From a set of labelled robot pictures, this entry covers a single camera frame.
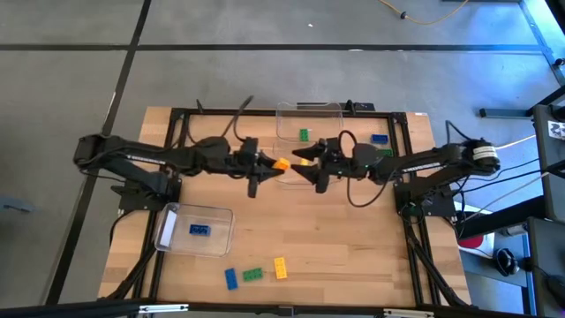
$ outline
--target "yellow lego brick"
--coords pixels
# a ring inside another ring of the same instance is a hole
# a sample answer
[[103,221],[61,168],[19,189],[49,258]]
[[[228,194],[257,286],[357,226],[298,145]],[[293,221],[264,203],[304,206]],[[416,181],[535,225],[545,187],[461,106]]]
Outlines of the yellow lego brick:
[[275,258],[276,279],[286,278],[286,265],[284,265],[284,257]]
[[290,162],[284,158],[279,158],[279,160],[273,164],[273,168],[280,170],[287,170],[290,168]]

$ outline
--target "red object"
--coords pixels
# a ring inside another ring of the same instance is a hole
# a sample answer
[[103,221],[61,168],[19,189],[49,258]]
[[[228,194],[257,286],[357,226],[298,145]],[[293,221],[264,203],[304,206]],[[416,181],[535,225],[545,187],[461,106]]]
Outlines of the red object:
[[483,244],[483,239],[485,237],[476,237],[476,238],[468,238],[468,239],[461,239],[457,241],[460,247],[465,248],[477,248]]

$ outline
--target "white label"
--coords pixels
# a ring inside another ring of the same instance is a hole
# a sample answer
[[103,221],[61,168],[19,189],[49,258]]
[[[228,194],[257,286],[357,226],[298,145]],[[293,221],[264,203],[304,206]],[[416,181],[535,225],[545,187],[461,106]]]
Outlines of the white label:
[[155,163],[155,164],[165,164],[166,163],[164,161],[144,158],[144,157],[140,157],[140,156],[136,156],[136,155],[126,155],[126,157],[130,160],[141,161],[141,162],[144,162],[144,163]]
[[169,211],[164,222],[165,224],[162,226],[162,234],[159,244],[169,247],[170,239],[173,236],[173,229],[175,229],[175,223],[177,222],[177,213]]
[[429,164],[423,164],[423,165],[418,166],[418,167],[411,167],[411,168],[403,169],[403,172],[412,172],[412,171],[418,171],[418,170],[423,170],[423,169],[435,168],[435,167],[439,167],[439,166],[441,166],[441,163],[429,163]]
[[478,159],[483,159],[483,158],[488,158],[488,157],[497,158],[497,155],[496,155],[495,152],[492,152],[492,151],[484,152],[484,153],[473,155],[473,160],[478,160]]
[[496,149],[493,146],[483,146],[473,149],[473,154],[478,154],[481,152],[496,152]]
[[547,134],[551,138],[565,140],[565,124],[547,120]]

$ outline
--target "blue lego brick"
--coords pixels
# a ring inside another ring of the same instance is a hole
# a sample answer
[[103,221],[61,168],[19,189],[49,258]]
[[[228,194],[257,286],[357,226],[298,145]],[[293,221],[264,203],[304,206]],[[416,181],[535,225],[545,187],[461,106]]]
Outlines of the blue lego brick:
[[226,269],[226,283],[228,284],[228,291],[237,289],[236,271],[234,269]]
[[373,134],[373,135],[371,135],[371,142],[376,143],[376,144],[386,145],[386,144],[388,144],[388,136],[387,135]]
[[190,233],[192,235],[210,236],[211,230],[207,225],[191,224]]

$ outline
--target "green lego brick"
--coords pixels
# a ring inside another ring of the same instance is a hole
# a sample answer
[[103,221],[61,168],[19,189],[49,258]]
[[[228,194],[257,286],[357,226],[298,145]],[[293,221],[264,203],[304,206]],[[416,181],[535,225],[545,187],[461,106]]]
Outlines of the green lego brick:
[[378,149],[377,153],[384,156],[393,156],[392,149]]
[[250,270],[244,271],[244,282],[251,282],[253,280],[257,280],[257,279],[261,279],[261,278],[263,278],[263,269],[262,268],[250,269]]
[[300,129],[300,141],[308,141],[308,130]]

